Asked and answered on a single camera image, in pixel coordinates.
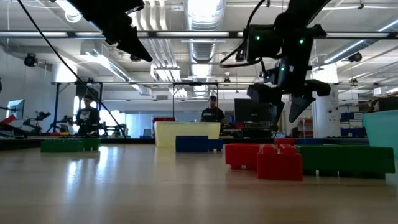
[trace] yellow block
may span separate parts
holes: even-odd
[[[218,139],[221,125],[219,122],[168,122],[155,123],[155,140],[157,147],[175,148],[176,136],[208,136]]]

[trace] ceiling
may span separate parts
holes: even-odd
[[[46,31],[81,31],[95,32],[97,31],[89,22],[84,19],[77,23],[69,23],[65,19],[65,11],[57,8],[57,4],[50,1],[23,0],[22,1],[32,17],[38,23],[42,30]],[[271,4],[281,6],[282,3],[287,5],[288,0],[271,0]],[[396,0],[363,0],[364,9],[343,9],[344,7],[359,6],[359,0],[332,0],[327,8],[315,18],[313,24],[319,23],[326,31],[347,31],[347,32],[374,32],[385,25],[386,21],[394,19],[397,15],[398,2]],[[227,0],[225,16],[222,31],[241,31],[246,25],[246,21],[257,4],[256,1],[250,0]],[[281,7],[261,7],[252,20],[252,24],[272,24],[275,17],[282,12]],[[183,2],[181,0],[166,1],[166,22],[169,30],[180,31],[186,30],[185,16],[183,11]],[[0,0],[0,30],[35,30],[27,16],[22,11],[16,1],[10,2]],[[85,40],[92,41],[95,45],[103,44],[103,40]],[[313,62],[321,60],[328,55],[340,49],[343,46],[355,42],[357,40],[335,40],[320,39],[316,40],[313,46],[312,58]],[[78,65],[78,74],[81,76],[91,76],[98,81],[103,82],[121,82],[121,80],[113,75],[109,70],[105,69],[98,63],[90,62],[87,55],[81,50],[83,40],[81,39],[51,39],[56,48],[62,52],[62,55],[69,63]],[[235,49],[241,40],[239,39],[220,39],[217,41],[215,63],[219,62],[226,54]],[[170,40],[173,55],[177,61],[177,65],[181,69],[181,78],[190,76],[190,60],[189,46],[184,39]],[[42,39],[23,39],[23,38],[0,38],[0,44],[6,50],[15,56],[24,57],[26,53],[35,51],[37,58],[47,63],[59,63],[59,60],[53,54],[49,47]],[[359,78],[359,82],[397,82],[397,67],[393,64],[391,69],[385,69],[378,72],[386,65],[398,62],[398,42],[396,40],[380,40],[375,44],[362,49],[362,62],[349,63],[338,62],[338,78],[341,82],[346,82],[355,76],[375,72],[366,78]],[[117,63],[129,76],[137,82],[154,82],[150,75],[150,63],[132,62],[129,55],[118,50],[114,46],[109,47],[109,58]],[[274,60],[266,59],[266,66],[273,67]],[[226,72],[232,82],[257,82],[259,66],[251,66],[244,68],[225,69],[217,65],[213,66],[211,79],[209,81],[222,82]],[[135,90],[130,86],[112,86],[107,87],[109,90]],[[225,88],[236,88],[236,86],[226,86]],[[352,88],[350,86],[339,86],[341,90],[356,90],[358,93],[364,93],[372,90],[374,86],[362,86],[361,88]]]

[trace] table surface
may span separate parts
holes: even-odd
[[[174,151],[0,152],[1,223],[398,223],[397,174],[257,180],[222,153]]]

